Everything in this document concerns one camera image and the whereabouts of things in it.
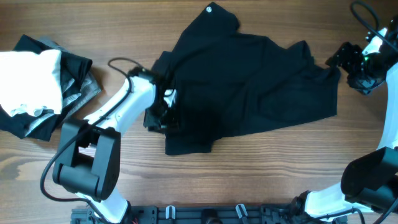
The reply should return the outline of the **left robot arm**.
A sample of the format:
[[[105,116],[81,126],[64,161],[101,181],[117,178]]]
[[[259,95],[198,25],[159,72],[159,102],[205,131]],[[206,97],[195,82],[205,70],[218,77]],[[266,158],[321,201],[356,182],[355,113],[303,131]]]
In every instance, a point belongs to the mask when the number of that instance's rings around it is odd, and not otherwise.
[[[131,204],[116,187],[121,165],[121,138],[137,117],[149,110],[149,126],[167,127],[175,92],[169,78],[135,67],[123,87],[98,111],[62,126],[59,148],[49,162],[53,181],[75,194],[72,223],[132,223]]]

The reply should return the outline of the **black t-shirt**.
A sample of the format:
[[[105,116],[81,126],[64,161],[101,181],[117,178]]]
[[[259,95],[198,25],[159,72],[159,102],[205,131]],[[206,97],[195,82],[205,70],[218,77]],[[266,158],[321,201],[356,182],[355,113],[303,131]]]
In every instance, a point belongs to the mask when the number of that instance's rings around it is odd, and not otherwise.
[[[165,152],[208,153],[221,138],[272,131],[337,113],[340,71],[315,64],[300,41],[285,49],[239,31],[238,18],[209,3],[153,71],[170,79],[178,129]]]

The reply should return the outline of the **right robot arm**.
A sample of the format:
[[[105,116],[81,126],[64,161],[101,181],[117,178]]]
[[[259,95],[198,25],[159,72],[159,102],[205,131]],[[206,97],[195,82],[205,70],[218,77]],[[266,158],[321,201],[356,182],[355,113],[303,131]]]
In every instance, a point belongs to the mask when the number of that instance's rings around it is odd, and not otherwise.
[[[377,223],[397,212],[397,18],[388,27],[369,27],[368,45],[344,43],[328,59],[348,72],[348,85],[367,95],[387,85],[383,134],[377,149],[348,164],[341,181],[296,197],[286,214],[288,223],[331,223],[352,213],[380,213]]]

